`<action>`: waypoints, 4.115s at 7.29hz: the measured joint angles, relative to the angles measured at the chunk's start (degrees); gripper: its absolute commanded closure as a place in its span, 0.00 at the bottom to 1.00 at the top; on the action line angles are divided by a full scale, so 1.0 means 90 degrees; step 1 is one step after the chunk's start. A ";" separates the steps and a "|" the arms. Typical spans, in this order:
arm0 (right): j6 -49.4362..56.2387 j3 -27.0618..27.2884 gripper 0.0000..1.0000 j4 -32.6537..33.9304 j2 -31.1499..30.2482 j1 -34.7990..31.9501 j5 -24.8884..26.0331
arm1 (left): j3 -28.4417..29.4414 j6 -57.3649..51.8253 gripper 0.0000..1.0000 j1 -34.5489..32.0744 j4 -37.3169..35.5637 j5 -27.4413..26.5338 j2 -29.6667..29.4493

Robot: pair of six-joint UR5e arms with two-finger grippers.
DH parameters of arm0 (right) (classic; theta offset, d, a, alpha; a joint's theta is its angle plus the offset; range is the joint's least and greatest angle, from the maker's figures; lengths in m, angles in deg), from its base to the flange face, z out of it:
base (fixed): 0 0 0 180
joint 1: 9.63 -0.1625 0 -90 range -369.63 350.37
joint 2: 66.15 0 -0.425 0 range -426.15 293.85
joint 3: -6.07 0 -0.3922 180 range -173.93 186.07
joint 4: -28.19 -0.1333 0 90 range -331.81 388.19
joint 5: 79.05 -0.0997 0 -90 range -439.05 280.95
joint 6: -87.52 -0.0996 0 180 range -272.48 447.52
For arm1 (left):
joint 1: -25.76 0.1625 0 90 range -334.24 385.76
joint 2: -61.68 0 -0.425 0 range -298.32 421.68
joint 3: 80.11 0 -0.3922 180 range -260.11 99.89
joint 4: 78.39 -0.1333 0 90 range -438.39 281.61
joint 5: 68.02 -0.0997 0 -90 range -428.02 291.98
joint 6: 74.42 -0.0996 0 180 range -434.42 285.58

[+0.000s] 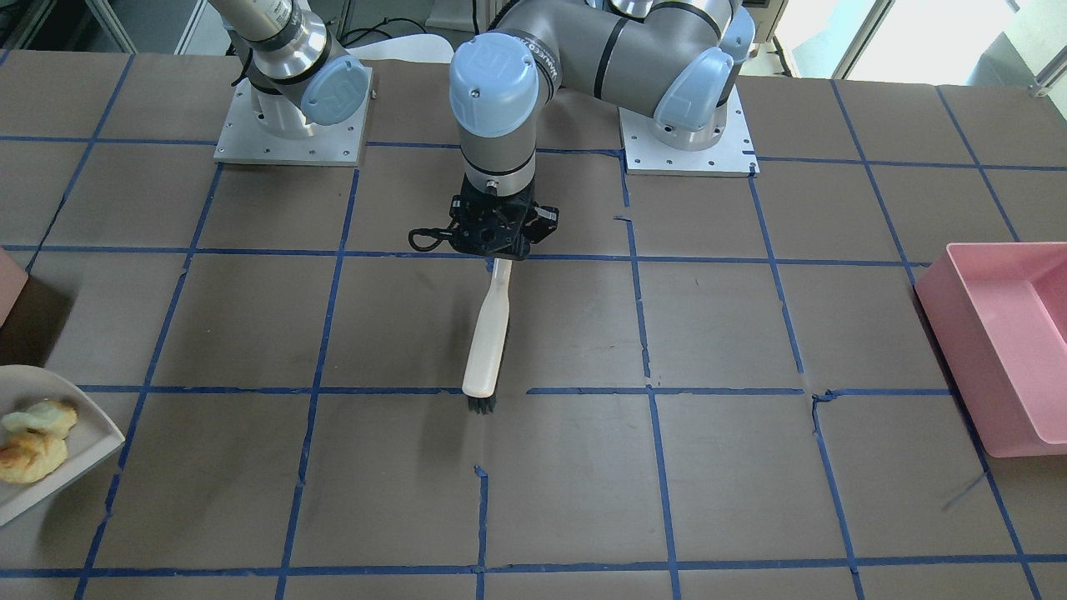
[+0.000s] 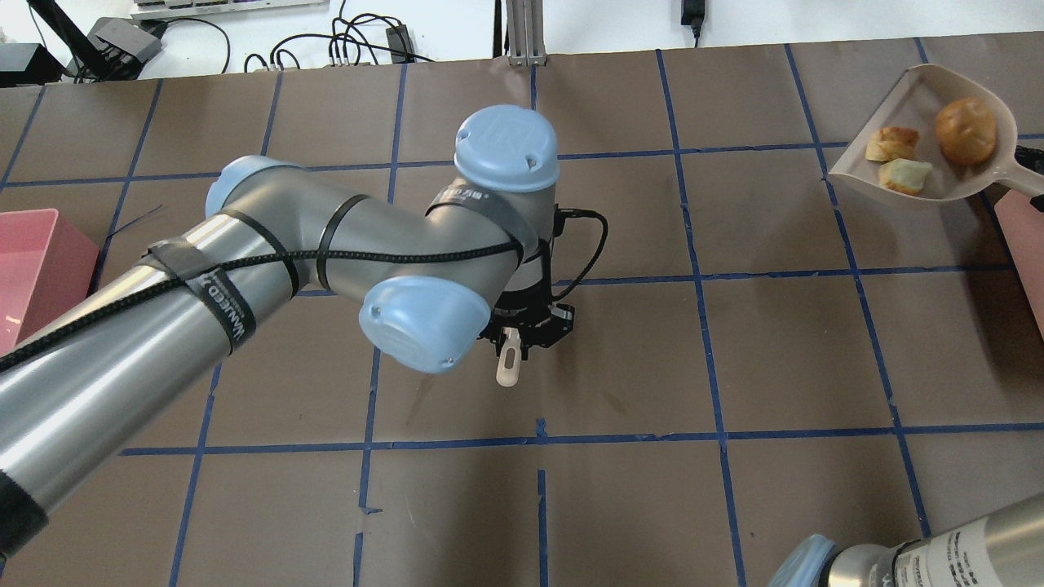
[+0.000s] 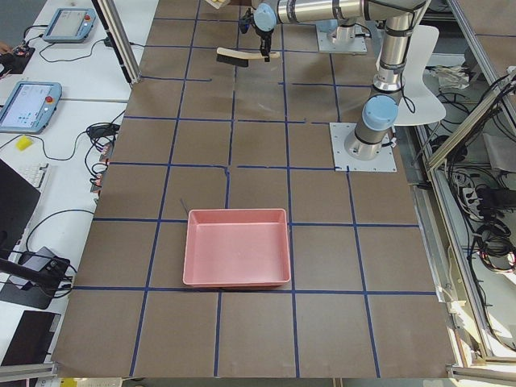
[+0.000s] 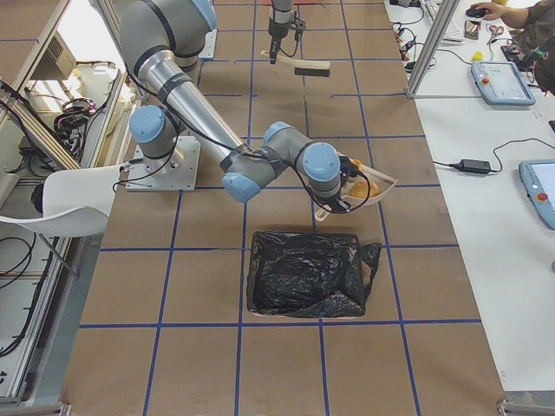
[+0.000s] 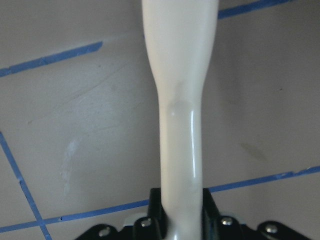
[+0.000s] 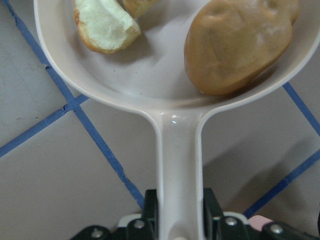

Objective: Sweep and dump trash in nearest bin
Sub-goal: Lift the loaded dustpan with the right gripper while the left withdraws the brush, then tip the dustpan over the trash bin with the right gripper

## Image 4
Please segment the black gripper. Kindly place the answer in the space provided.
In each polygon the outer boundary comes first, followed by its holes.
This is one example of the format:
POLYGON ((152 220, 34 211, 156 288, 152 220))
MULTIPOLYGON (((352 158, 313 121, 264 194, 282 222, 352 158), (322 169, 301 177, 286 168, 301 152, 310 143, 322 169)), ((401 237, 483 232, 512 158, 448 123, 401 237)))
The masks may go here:
POLYGON ((289 22, 279 23, 276 19, 270 18, 268 23, 268 33, 271 36, 271 45, 269 49, 270 64, 277 62, 278 53, 280 51, 280 40, 284 39, 290 30, 295 32, 295 41, 298 42, 305 30, 305 21, 294 16, 289 22))
POLYGON ((359 165, 355 164, 350 158, 347 156, 340 156, 340 170, 339 170, 339 179, 340 179, 340 190, 337 192, 336 195, 333 197, 326 198, 323 201, 323 208, 332 214, 345 214, 351 211, 356 211, 360 207, 362 207, 367 202, 367 192, 362 192, 363 201, 358 204, 357 206, 353 207, 349 202, 343 200, 341 196, 341 191, 346 190, 346 186, 351 181, 354 185, 356 184, 355 178, 362 178, 362 183, 367 184, 367 176, 362 172, 359 165))

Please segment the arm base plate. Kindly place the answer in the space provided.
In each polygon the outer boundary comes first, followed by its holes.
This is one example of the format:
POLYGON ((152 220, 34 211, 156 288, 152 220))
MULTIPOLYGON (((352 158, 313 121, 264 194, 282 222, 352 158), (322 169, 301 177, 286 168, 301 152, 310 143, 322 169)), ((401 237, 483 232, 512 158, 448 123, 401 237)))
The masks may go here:
POLYGON ((128 192, 192 192, 196 187, 200 156, 200 143, 193 136, 180 135, 175 141, 173 154, 161 159, 149 159, 139 145, 135 158, 140 163, 129 167, 128 192))

